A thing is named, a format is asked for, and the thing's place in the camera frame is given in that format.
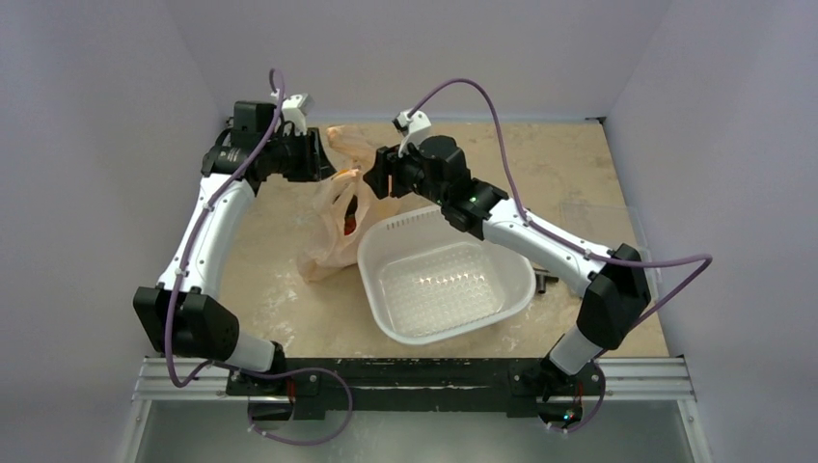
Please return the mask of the orange translucent plastic bag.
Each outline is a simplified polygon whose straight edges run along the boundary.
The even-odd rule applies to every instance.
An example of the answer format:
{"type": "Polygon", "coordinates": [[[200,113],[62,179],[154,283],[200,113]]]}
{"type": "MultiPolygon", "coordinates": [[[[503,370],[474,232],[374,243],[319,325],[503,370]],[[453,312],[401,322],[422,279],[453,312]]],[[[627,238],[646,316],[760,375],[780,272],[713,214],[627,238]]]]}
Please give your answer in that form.
{"type": "Polygon", "coordinates": [[[400,209],[399,199],[377,199],[364,181],[364,174],[373,167],[376,146],[360,126],[331,126],[325,135],[341,164],[333,176],[318,184],[312,200],[317,225],[296,259],[297,271],[307,283],[324,280],[355,264],[368,230],[400,209]],[[356,216],[357,229],[344,235],[348,214],[356,216]]]}

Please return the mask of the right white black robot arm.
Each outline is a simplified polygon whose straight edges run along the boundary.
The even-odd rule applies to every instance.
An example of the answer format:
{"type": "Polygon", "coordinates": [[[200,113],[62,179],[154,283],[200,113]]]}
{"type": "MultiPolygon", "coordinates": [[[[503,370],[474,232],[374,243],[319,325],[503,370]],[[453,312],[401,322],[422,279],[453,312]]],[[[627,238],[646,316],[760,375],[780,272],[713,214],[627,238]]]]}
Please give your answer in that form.
{"type": "Polygon", "coordinates": [[[575,385],[586,364],[616,350],[651,302],[641,254],[573,235],[474,177],[449,136],[376,150],[365,182],[379,199],[415,194],[439,206],[454,229],[502,246],[549,271],[581,299],[576,322],[541,362],[551,391],[575,385]]]}

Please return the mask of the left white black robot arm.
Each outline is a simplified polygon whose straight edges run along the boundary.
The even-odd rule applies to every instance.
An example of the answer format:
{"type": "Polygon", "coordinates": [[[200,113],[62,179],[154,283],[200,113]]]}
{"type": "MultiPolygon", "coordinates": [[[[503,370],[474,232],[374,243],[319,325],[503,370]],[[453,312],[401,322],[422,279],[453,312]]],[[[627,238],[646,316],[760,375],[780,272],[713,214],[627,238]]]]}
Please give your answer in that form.
{"type": "Polygon", "coordinates": [[[266,395],[286,385],[283,349],[243,331],[218,297],[229,249],[260,186],[273,175],[319,182],[335,173],[318,129],[306,123],[313,104],[307,94],[234,104],[231,125],[204,155],[196,205],[171,262],[133,297],[156,352],[250,370],[266,395]]]}

